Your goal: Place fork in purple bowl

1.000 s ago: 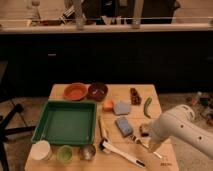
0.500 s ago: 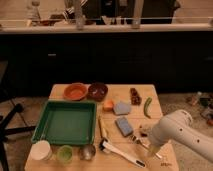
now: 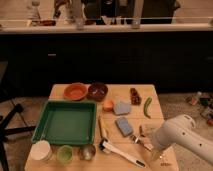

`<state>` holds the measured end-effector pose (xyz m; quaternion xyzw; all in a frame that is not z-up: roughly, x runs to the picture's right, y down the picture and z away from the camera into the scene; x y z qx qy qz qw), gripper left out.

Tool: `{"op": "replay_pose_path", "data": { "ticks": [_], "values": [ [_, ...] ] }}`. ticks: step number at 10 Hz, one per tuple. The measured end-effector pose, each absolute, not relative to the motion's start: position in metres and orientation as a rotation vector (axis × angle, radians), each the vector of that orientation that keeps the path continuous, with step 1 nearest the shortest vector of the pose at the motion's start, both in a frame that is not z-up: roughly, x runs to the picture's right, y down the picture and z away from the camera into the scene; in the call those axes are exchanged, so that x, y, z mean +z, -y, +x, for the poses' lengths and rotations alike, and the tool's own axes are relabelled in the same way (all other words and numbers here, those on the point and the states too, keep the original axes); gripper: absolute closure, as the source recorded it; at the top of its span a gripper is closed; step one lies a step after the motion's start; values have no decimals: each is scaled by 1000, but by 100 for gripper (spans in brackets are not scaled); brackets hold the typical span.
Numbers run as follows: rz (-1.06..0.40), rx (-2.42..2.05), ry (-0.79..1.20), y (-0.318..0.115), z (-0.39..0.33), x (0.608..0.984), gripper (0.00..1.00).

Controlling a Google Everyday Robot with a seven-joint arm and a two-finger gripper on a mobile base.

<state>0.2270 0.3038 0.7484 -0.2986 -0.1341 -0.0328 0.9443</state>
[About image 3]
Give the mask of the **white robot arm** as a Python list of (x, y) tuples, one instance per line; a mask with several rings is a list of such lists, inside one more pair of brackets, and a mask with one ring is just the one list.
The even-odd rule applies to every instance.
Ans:
[(213, 142), (195, 133), (195, 126), (189, 115), (170, 118), (152, 134), (151, 143), (157, 151), (178, 144), (213, 165)]

